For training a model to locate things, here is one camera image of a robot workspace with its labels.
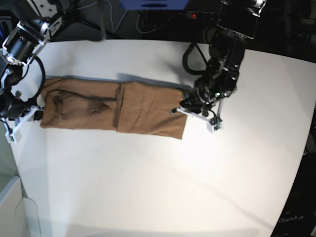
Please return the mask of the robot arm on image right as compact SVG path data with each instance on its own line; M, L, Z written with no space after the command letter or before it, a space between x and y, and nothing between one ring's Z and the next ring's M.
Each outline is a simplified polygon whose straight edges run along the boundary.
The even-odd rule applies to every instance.
M255 37L258 21L266 6L265 0L223 0L216 31L208 40L209 60L203 71L192 70L188 57L194 48L192 42L182 58L183 68L198 76L191 91L183 95L179 106L171 114L182 113L205 121L213 130L221 128L224 100L237 90L239 69L244 59L248 39Z

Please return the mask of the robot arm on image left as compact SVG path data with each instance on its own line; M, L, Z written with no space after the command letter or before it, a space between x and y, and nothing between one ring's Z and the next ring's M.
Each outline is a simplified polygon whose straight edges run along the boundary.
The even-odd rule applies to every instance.
M0 6L18 19L0 46L0 120L7 141L17 143L22 124L43 111L37 98L46 75L38 54L62 27L64 10L59 0L2 0ZM37 92L24 101L20 91L11 90L25 78L33 62L39 65L41 81Z

